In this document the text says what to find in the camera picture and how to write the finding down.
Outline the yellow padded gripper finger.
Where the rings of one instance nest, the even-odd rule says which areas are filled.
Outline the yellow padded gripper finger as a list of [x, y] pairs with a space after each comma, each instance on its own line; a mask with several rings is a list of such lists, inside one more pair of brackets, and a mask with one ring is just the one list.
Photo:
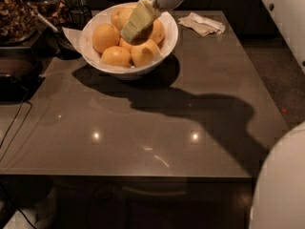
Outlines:
[[152, 25], [160, 14], [161, 11], [156, 5], [156, 0], [139, 0], [120, 32], [121, 37], [131, 43]]

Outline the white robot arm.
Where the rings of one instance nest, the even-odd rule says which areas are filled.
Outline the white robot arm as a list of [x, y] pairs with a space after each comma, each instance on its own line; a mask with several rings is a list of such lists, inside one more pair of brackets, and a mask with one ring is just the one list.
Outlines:
[[173, 229], [305, 229], [305, 134], [302, 124], [276, 122], [290, 89], [261, 82], [238, 40], [220, 37], [182, 46], [184, 68], [207, 88], [191, 94], [172, 88], [160, 76], [131, 86], [132, 108], [191, 119], [247, 172], [247, 179], [210, 180], [229, 168], [215, 158], [183, 160], [202, 177], [202, 206], [186, 206]]

